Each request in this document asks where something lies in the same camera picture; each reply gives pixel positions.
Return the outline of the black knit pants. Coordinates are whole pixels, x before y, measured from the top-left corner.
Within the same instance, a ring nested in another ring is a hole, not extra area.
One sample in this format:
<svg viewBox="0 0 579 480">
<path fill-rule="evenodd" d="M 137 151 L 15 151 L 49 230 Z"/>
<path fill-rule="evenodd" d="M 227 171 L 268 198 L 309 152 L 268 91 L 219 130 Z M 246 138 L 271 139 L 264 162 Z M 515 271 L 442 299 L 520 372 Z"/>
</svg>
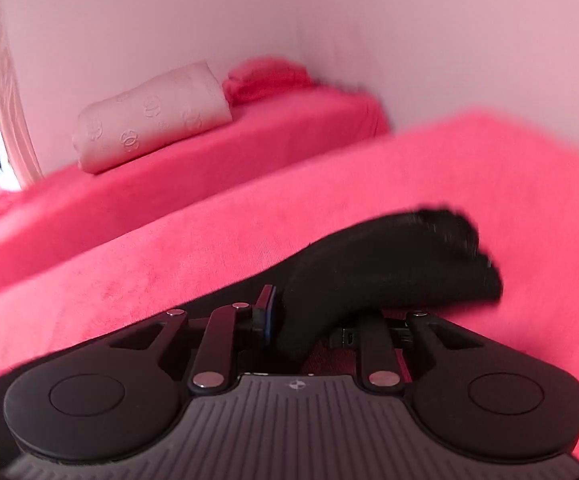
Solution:
<svg viewBox="0 0 579 480">
<path fill-rule="evenodd" d="M 271 340 L 235 386 L 190 392 L 210 314 L 276 287 Z M 412 387 L 357 378 L 358 328 L 417 339 L 434 310 L 495 302 L 500 274 L 446 209 L 350 226 L 245 280 L 0 377 L 0 479 L 393 478 L 424 440 Z"/>
</svg>

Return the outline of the pink fleece blanket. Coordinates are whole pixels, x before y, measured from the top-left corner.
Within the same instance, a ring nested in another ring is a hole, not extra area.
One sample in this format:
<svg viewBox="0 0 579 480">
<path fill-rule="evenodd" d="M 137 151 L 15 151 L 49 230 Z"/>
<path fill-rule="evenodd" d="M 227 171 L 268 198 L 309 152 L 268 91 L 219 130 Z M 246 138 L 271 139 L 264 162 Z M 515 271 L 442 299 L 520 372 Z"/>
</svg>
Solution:
<svg viewBox="0 0 579 480">
<path fill-rule="evenodd" d="M 579 148 L 483 113 L 271 174 L 0 292 L 0 375 L 422 205 L 465 212 L 502 274 L 498 307 L 451 320 L 579 379 Z"/>
</svg>

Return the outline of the red covered far bed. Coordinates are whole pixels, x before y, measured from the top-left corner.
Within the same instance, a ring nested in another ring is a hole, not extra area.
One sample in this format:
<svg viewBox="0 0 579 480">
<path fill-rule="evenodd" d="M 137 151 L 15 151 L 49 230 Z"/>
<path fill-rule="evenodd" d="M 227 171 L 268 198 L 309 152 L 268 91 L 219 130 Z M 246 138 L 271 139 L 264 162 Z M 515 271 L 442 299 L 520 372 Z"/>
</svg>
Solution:
<svg viewBox="0 0 579 480">
<path fill-rule="evenodd" d="M 72 165 L 0 191 L 0 290 L 236 185 L 389 131 L 375 96 L 324 86 L 236 107 L 233 117 L 97 176 Z"/>
</svg>

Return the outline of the folded red blanket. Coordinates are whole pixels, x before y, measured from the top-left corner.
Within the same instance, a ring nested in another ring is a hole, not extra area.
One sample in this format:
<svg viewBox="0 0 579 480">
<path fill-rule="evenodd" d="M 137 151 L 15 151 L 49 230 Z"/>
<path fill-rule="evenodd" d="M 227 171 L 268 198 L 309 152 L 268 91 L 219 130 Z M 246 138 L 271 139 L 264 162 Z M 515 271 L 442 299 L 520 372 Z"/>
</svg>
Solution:
<svg viewBox="0 0 579 480">
<path fill-rule="evenodd" d="M 222 82 L 225 99 L 231 106 L 313 86 L 314 81 L 305 66 L 275 56 L 250 58 L 233 68 Z"/>
</svg>

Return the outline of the pink lace curtain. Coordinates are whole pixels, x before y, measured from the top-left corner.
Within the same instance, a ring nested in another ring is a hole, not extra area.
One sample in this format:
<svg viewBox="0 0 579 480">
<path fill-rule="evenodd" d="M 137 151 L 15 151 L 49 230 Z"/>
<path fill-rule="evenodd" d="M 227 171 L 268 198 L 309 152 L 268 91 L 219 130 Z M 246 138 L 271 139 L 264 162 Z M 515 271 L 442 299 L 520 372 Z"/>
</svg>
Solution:
<svg viewBox="0 0 579 480">
<path fill-rule="evenodd" d="M 18 80 L 9 49 L 3 5 L 0 0 L 0 130 L 8 160 L 23 188 L 43 179 L 43 173 L 32 144 Z"/>
</svg>

